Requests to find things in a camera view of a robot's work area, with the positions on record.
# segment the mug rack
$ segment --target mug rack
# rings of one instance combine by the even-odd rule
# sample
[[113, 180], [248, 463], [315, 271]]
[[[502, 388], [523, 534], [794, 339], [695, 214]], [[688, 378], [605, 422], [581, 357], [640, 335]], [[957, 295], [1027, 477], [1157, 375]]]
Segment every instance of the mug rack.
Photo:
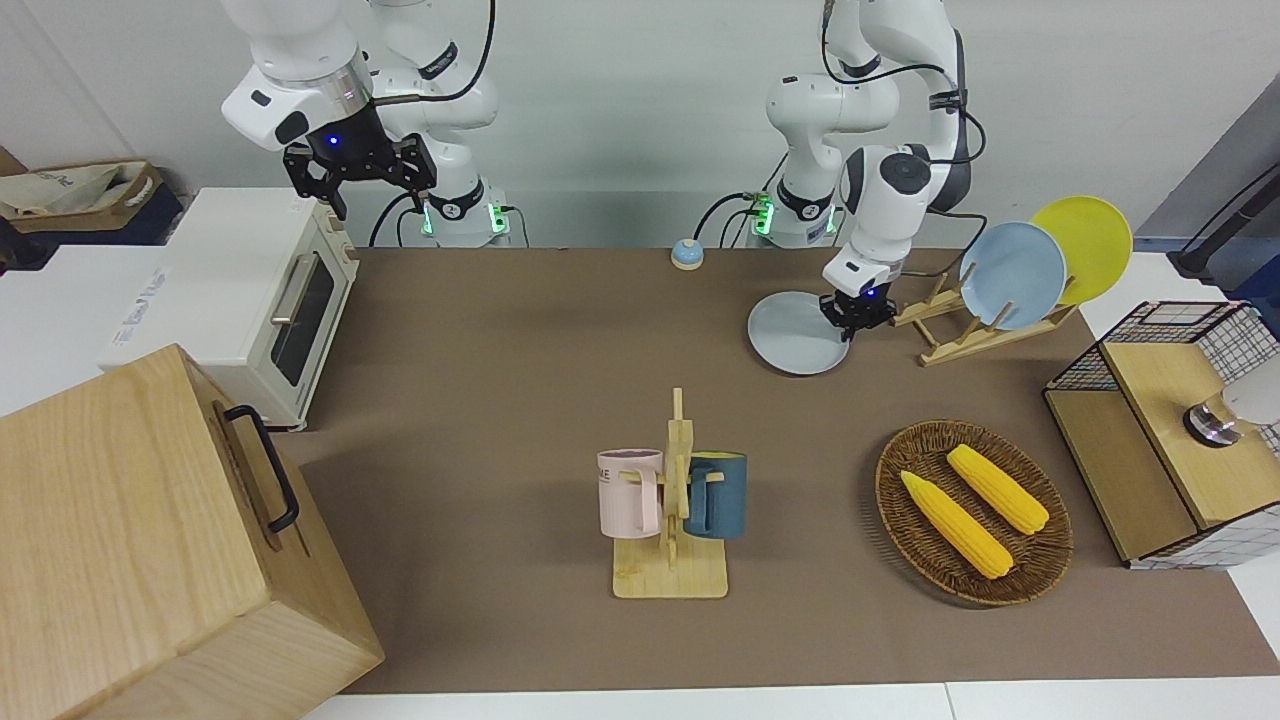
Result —
[[[672, 389], [663, 454], [662, 532], [654, 537], [613, 541], [613, 594], [639, 598], [721, 598], [728, 594], [724, 541], [690, 536], [689, 462], [694, 454], [694, 421], [685, 418], [684, 388]], [[722, 480], [712, 473], [707, 482]]]
[[[910, 324], [918, 333], [920, 333], [924, 342], [928, 343], [929, 348], [919, 356], [920, 365], [925, 368], [941, 365], [942, 363], [959, 360], [960, 357], [977, 355], [978, 352], [992, 350], [1002, 345], [1009, 345], [1011, 342], [1018, 342], [1020, 340], [1056, 331], [1079, 309], [1079, 305], [1059, 305], [1034, 325], [1028, 325], [1016, 331], [998, 329], [1000, 323], [1004, 322], [1010, 313], [1012, 313], [1012, 302], [1006, 302], [996, 315], [995, 320], [986, 324], [980, 318], [969, 313], [969, 309], [965, 306], [964, 297], [960, 295], [960, 288], [964, 287], [964, 283], [969, 281], [977, 268], [977, 263], [970, 263], [969, 268], [965, 269], [963, 275], [960, 275], [960, 281], [955, 284], [955, 287], [950, 287], [947, 290], [942, 290], [942, 287], [947, 282], [948, 273], [942, 273], [938, 275], [937, 282], [933, 283], [933, 288], [924, 297], [924, 300], [902, 307], [902, 310], [900, 310], [899, 314], [891, 320], [893, 327]], [[1074, 281], [1074, 277], [1066, 278], [1066, 287], [1071, 287]], [[938, 340], [933, 336], [933, 332], [931, 332], [924, 324], [924, 320], [928, 320], [929, 318], [938, 318], [941, 315], [948, 315], [951, 313], [968, 314], [970, 316], [969, 324], [955, 340], [950, 342], [938, 342]]]

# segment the wire mesh cabinet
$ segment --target wire mesh cabinet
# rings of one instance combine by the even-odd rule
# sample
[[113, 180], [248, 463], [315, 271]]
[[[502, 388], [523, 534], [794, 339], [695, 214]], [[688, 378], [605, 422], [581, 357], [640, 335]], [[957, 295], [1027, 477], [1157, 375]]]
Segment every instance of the wire mesh cabinet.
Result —
[[1280, 550], [1280, 427], [1210, 448], [1181, 424], [1277, 354], [1248, 304], [1148, 302], [1044, 388], [1129, 568], [1224, 569]]

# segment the corn cob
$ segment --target corn cob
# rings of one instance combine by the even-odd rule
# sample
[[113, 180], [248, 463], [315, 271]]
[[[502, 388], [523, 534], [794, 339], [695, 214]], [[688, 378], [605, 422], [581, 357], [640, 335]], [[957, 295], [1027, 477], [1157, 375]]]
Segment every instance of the corn cob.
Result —
[[968, 445], [959, 445], [947, 454], [947, 462], [1018, 532], [1030, 536], [1044, 529], [1048, 510], [980, 452]]
[[982, 577], [995, 580], [1009, 574], [1014, 556], [946, 491], [906, 470], [902, 470], [902, 484], [929, 523]]

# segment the oven handle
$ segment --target oven handle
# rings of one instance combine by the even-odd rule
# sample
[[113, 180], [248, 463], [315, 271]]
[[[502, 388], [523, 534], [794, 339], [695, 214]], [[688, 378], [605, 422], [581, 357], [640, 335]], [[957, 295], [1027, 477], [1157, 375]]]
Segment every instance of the oven handle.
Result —
[[284, 471], [280, 456], [275, 452], [275, 445], [266, 434], [266, 423], [262, 421], [262, 416], [251, 405], [237, 405], [223, 413], [223, 418], [228, 423], [236, 421], [239, 418], [248, 418], [253, 421], [253, 429], [257, 430], [257, 437], [262, 441], [262, 448], [266, 450], [266, 459], [271, 462], [275, 479], [280, 483], [280, 495], [284, 496], [284, 514], [266, 524], [266, 529], [279, 534], [298, 519], [298, 497], [293, 493], [293, 486], [289, 484], [289, 474]]
[[280, 301], [275, 304], [275, 310], [271, 311], [273, 325], [292, 325], [297, 322], [298, 310], [302, 309], [302, 299], [306, 297], [307, 287], [311, 284], [311, 278], [315, 277], [319, 264], [320, 255], [315, 252], [294, 260], [293, 270], [289, 272], [289, 282], [284, 286], [284, 292], [280, 295]]

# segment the black cord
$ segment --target black cord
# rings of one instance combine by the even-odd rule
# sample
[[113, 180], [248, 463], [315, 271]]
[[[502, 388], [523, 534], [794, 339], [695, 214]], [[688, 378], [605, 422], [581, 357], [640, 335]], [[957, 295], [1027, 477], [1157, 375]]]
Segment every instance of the black cord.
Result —
[[397, 195], [394, 200], [392, 200], [390, 202], [387, 204], [385, 208], [383, 208], [383, 214], [378, 215], [378, 222], [374, 223], [374, 232], [369, 233], [369, 247], [372, 247], [374, 243], [378, 242], [378, 231], [383, 229], [383, 223], [387, 222], [387, 215], [392, 214], [392, 209], [399, 205], [401, 201], [408, 200], [410, 197], [413, 196], [408, 192]]
[[[831, 79], [838, 82], [840, 85], [854, 85], [854, 86], [856, 86], [856, 85], [865, 85], [868, 82], [872, 82], [872, 81], [876, 81], [876, 79], [881, 79], [881, 78], [886, 78], [886, 77], [890, 77], [890, 76], [896, 76], [899, 73], [905, 73], [908, 70], [933, 70], [933, 72], [941, 74], [942, 77], [945, 77], [947, 79], [947, 83], [951, 85], [952, 90], [956, 88], [955, 81], [951, 79], [951, 76], [947, 74], [947, 70], [945, 68], [941, 68], [938, 65], [929, 64], [929, 63], [918, 63], [918, 64], [914, 64], [914, 65], [902, 65], [901, 68], [893, 68], [892, 70], [884, 70], [883, 73], [879, 73], [879, 74], [876, 74], [876, 76], [870, 76], [870, 77], [864, 77], [864, 78], [847, 79], [847, 78], [842, 78], [842, 77], [837, 76], [836, 70], [833, 70], [831, 68], [831, 59], [827, 58], [827, 26], [829, 24], [829, 20], [831, 20], [829, 17], [824, 17], [823, 20], [822, 20], [822, 47], [820, 47], [820, 50], [822, 50], [822, 67], [827, 69], [827, 76]], [[960, 122], [963, 123], [963, 122], [968, 120], [968, 122], [973, 123], [973, 127], [978, 129], [978, 136], [982, 138], [982, 143], [978, 146], [978, 151], [974, 152], [973, 155], [969, 155], [968, 158], [956, 158], [954, 160], [929, 160], [931, 165], [964, 165], [966, 163], [972, 163], [972, 161], [977, 160], [987, 150], [987, 128], [982, 127], [982, 123], [978, 122], [978, 118], [973, 117], [969, 113], [969, 110], [966, 110], [964, 108], [964, 105], [963, 105], [963, 102], [964, 102], [963, 96], [960, 99], [960, 102], [961, 102], [961, 105], [959, 108], [960, 109]]]
[[451, 92], [448, 95], [393, 95], [390, 97], [375, 97], [374, 105], [399, 105], [403, 102], [448, 102], [451, 100], [457, 100], [463, 95], [471, 92], [471, 88], [480, 82], [480, 76], [484, 74], [484, 68], [489, 63], [489, 50], [493, 47], [493, 27], [494, 20], [498, 17], [498, 0], [489, 0], [489, 28], [485, 31], [484, 36], [484, 50], [480, 53], [480, 63], [476, 64], [476, 72], [471, 76], [462, 90], [457, 92]]
[[822, 50], [822, 67], [827, 69], [827, 76], [831, 79], [838, 82], [840, 85], [867, 85], [868, 82], [873, 82], [873, 81], [877, 81], [877, 79], [881, 79], [881, 78], [887, 78], [887, 77], [896, 76], [899, 73], [905, 73], [905, 72], [909, 72], [909, 70], [933, 70], [933, 72], [941, 74], [942, 77], [947, 78], [947, 82], [951, 85], [952, 90], [956, 86], [955, 81], [951, 79], [951, 76], [947, 74], [947, 70], [945, 68], [942, 68], [940, 65], [934, 65], [932, 63], [918, 63], [918, 64], [914, 64], [914, 65], [902, 65], [901, 68], [893, 68], [892, 70], [884, 70], [883, 73], [874, 74], [874, 76], [868, 76], [868, 77], [864, 77], [864, 78], [842, 78], [842, 77], [837, 76], [836, 70], [833, 70], [831, 68], [831, 59], [827, 58], [827, 26], [829, 26], [829, 24], [831, 24], [829, 18], [823, 18], [823, 20], [822, 20], [822, 47], [820, 47], [820, 50]]
[[748, 209], [748, 210], [739, 210], [737, 213], [733, 213], [732, 215], [730, 215], [724, 220], [724, 227], [721, 228], [721, 241], [719, 241], [719, 245], [717, 245], [716, 247], [724, 247], [724, 237], [728, 234], [728, 227], [731, 224], [733, 224], [733, 218], [736, 218], [739, 215], [742, 215], [742, 223], [746, 223], [746, 215], [754, 215], [754, 214], [755, 214], [755, 210]]
[[755, 195], [751, 192], [732, 192], [713, 202], [712, 206], [708, 208], [705, 213], [703, 213], [703, 219], [698, 220], [698, 228], [694, 229], [694, 240], [698, 240], [699, 236], [703, 234], [703, 225], [707, 224], [707, 220], [709, 220], [712, 214], [716, 213], [716, 210], [719, 210], [722, 205], [724, 205], [726, 202], [732, 202], [735, 200], [754, 200], [754, 199]]
[[399, 247], [404, 247], [404, 236], [401, 234], [401, 223], [404, 222], [404, 215], [408, 215], [410, 213], [413, 211], [416, 211], [413, 208], [410, 208], [408, 210], [401, 210], [399, 217], [396, 218], [396, 245]]
[[503, 205], [502, 209], [520, 215], [520, 232], [525, 236], [525, 247], [531, 247], [529, 245], [529, 222], [525, 220], [525, 211], [515, 205]]
[[965, 252], [969, 252], [969, 249], [973, 247], [973, 243], [978, 242], [978, 238], [982, 237], [982, 233], [987, 232], [987, 223], [989, 222], [987, 215], [983, 215], [980, 213], [943, 213], [942, 210], [928, 210], [928, 213], [931, 215], [941, 215], [943, 218], [963, 218], [969, 220], [982, 220], [982, 227], [978, 228], [978, 232], [973, 233], [973, 238], [969, 241], [969, 245], [965, 245], [964, 250], [961, 250], [960, 254], [956, 255], [955, 259], [951, 260], [951, 263], [948, 263], [946, 268], [942, 268], [936, 273], [916, 273], [916, 272], [904, 270], [902, 274], [910, 278], [936, 278], [942, 273], [948, 272], [951, 268], [955, 268], [956, 263], [959, 263], [960, 259], [964, 258]]
[[982, 123], [978, 122], [978, 118], [970, 115], [969, 110], [961, 108], [960, 122], [963, 123], [965, 120], [973, 123], [973, 127], [978, 129], [978, 137], [980, 138], [980, 142], [978, 145], [978, 151], [974, 152], [973, 155], [969, 155], [968, 158], [956, 158], [954, 160], [929, 160], [931, 165], [964, 165], [966, 163], [973, 163], [974, 160], [980, 158], [983, 152], [987, 151], [987, 128], [982, 127]]
[[[778, 158], [778, 164], [777, 164], [777, 165], [774, 165], [774, 167], [773, 167], [773, 172], [772, 172], [772, 173], [769, 173], [769, 179], [764, 181], [764, 184], [762, 184], [762, 186], [760, 186], [760, 192], [768, 192], [768, 190], [769, 190], [769, 186], [771, 186], [771, 184], [773, 184], [773, 178], [778, 177], [778, 173], [780, 173], [780, 172], [782, 172], [782, 165], [785, 165], [785, 164], [786, 164], [786, 161], [787, 161], [787, 156], [788, 156], [790, 154], [791, 154], [791, 152], [790, 152], [790, 151], [787, 151], [787, 152], [783, 152], [781, 158]], [[759, 205], [759, 199], [756, 199], [756, 200], [753, 200], [753, 201], [751, 201], [751, 208], [750, 208], [750, 209], [751, 209], [751, 211], [755, 211], [755, 209], [756, 209], [756, 206], [758, 206], [758, 205]], [[730, 247], [737, 247], [737, 240], [739, 240], [740, 237], [742, 237], [742, 228], [745, 228], [745, 227], [746, 227], [746, 222], [748, 222], [748, 218], [746, 218], [746, 217], [744, 217], [744, 218], [742, 218], [742, 222], [737, 224], [737, 232], [736, 232], [736, 233], [733, 233], [733, 242], [728, 243], [728, 246], [730, 246]]]
[[1239, 200], [1242, 195], [1244, 195], [1245, 192], [1248, 192], [1248, 191], [1253, 190], [1253, 186], [1258, 184], [1258, 183], [1260, 183], [1260, 182], [1262, 182], [1262, 181], [1263, 181], [1263, 179], [1265, 179], [1265, 178], [1266, 178], [1267, 176], [1270, 176], [1271, 173], [1276, 172], [1276, 169], [1277, 169], [1277, 168], [1280, 168], [1280, 163], [1275, 163], [1275, 164], [1274, 164], [1274, 165], [1271, 165], [1270, 168], [1267, 168], [1267, 169], [1262, 170], [1262, 174], [1260, 174], [1258, 177], [1253, 178], [1253, 179], [1252, 179], [1252, 181], [1249, 182], [1249, 184], [1247, 184], [1247, 186], [1242, 187], [1239, 192], [1236, 192], [1235, 195], [1233, 195], [1230, 200], [1228, 200], [1226, 202], [1224, 202], [1224, 204], [1222, 204], [1222, 206], [1217, 209], [1217, 213], [1213, 213], [1213, 217], [1212, 217], [1212, 218], [1210, 218], [1210, 219], [1208, 219], [1208, 220], [1207, 220], [1207, 222], [1206, 222], [1206, 223], [1204, 223], [1203, 225], [1201, 225], [1201, 229], [1196, 231], [1196, 234], [1193, 234], [1193, 236], [1192, 236], [1192, 238], [1187, 241], [1187, 245], [1184, 245], [1184, 246], [1183, 246], [1183, 249], [1181, 249], [1181, 250], [1180, 250], [1179, 252], [1187, 252], [1187, 250], [1188, 250], [1188, 249], [1190, 249], [1190, 246], [1192, 246], [1192, 245], [1193, 245], [1193, 243], [1194, 243], [1194, 242], [1196, 242], [1197, 240], [1199, 240], [1199, 237], [1201, 237], [1202, 234], [1204, 234], [1204, 231], [1207, 231], [1207, 229], [1210, 228], [1210, 225], [1212, 225], [1212, 224], [1213, 224], [1215, 222], [1217, 222], [1217, 219], [1219, 219], [1219, 218], [1221, 218], [1221, 217], [1222, 217], [1222, 213], [1226, 213], [1226, 210], [1228, 210], [1228, 209], [1229, 209], [1229, 208], [1230, 208], [1231, 205], [1235, 205], [1235, 201], [1236, 201], [1236, 200]]

